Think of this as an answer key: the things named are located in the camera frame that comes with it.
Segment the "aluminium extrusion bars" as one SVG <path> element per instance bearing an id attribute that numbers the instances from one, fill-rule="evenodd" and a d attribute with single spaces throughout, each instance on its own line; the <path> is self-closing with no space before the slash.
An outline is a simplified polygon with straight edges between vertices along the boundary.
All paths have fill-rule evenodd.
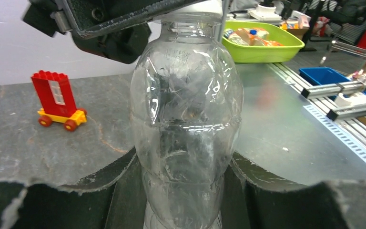
<path id="1" fill-rule="evenodd" d="M 304 88 L 301 95 L 307 99 L 335 97 L 335 108 L 326 117 L 332 121 L 366 116 L 366 85 L 359 81 L 324 84 Z"/>

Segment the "red toy block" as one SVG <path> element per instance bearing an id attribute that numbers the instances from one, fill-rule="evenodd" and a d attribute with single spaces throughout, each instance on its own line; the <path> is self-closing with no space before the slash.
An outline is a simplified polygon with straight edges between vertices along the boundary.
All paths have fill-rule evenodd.
<path id="1" fill-rule="evenodd" d="M 41 126 L 61 123 L 65 130 L 72 132 L 87 122 L 87 111 L 77 107 L 66 74 L 40 70 L 30 78 L 41 103 L 38 111 Z"/>

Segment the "clear unlabelled plastic bottle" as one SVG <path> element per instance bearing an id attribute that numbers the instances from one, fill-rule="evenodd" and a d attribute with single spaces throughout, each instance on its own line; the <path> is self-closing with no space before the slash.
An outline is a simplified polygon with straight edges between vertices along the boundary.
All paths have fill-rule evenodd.
<path id="1" fill-rule="evenodd" d="M 161 18 L 134 69 L 131 124 L 149 206 L 167 229 L 208 229 L 241 125 L 244 89 L 216 12 Z"/>

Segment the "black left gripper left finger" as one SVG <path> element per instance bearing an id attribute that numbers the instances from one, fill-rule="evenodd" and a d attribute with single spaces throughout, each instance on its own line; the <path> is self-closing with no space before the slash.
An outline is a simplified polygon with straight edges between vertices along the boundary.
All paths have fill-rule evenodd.
<path id="1" fill-rule="evenodd" d="M 142 229 L 145 209 L 135 149 L 74 185 L 0 180 L 0 229 Z"/>

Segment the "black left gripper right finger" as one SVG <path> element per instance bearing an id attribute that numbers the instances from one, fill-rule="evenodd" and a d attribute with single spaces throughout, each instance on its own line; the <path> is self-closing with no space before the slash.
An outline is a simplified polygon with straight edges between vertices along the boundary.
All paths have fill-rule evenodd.
<path id="1" fill-rule="evenodd" d="M 225 229 L 366 229 L 366 180 L 305 186 L 235 153 L 221 214 Z"/>

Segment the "blue plastic bin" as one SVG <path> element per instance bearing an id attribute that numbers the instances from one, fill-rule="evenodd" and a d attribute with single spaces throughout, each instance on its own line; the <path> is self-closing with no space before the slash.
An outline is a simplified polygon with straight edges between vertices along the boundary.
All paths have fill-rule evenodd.
<path id="1" fill-rule="evenodd" d="M 329 67 L 306 67 L 299 69 L 299 75 L 312 86 L 350 82 L 348 78 Z"/>

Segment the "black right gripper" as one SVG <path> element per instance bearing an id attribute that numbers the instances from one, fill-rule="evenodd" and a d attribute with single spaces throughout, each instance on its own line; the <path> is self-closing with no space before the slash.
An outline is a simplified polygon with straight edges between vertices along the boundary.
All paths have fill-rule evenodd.
<path id="1" fill-rule="evenodd" d="M 50 37 L 69 34 L 84 52 L 130 64 L 149 41 L 152 31 L 146 22 L 195 3 L 198 1 L 31 0 L 22 20 Z"/>

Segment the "green plastic bin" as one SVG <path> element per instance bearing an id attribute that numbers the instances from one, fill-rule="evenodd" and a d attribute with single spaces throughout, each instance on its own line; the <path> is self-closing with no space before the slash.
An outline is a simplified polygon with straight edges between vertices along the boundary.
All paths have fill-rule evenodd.
<path id="1" fill-rule="evenodd" d="M 236 63 L 286 62 L 305 46 L 280 27 L 248 21 L 226 21 L 222 44 Z"/>

